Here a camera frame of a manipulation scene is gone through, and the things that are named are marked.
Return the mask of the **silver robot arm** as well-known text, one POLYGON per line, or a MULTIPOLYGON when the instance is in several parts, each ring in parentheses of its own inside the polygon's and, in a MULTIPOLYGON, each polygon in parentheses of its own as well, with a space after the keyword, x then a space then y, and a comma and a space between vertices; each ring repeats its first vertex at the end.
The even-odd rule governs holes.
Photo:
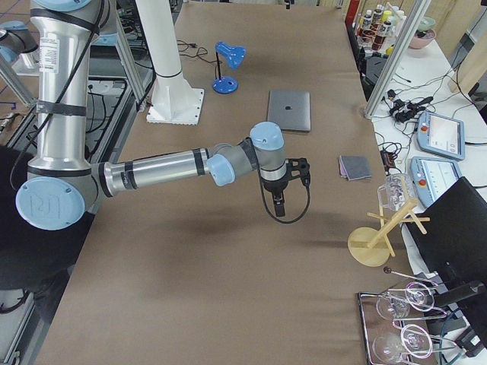
POLYGON ((148 121, 196 125, 205 92, 183 76, 170 6, 166 1, 136 4, 153 76, 143 84, 113 1, 33 1, 30 19, 40 33, 39 97, 35 157, 27 180, 17 188, 19 215, 42 230, 62 230, 96 211, 103 200, 123 191, 210 175, 218 186, 257 172, 267 214, 284 222, 284 191, 299 179, 310 185, 304 158, 289 158, 281 129, 261 122, 239 144, 212 149, 119 160, 130 122, 121 125, 106 153, 89 160, 85 154, 90 50, 114 46, 134 94, 135 104, 151 103, 148 121))

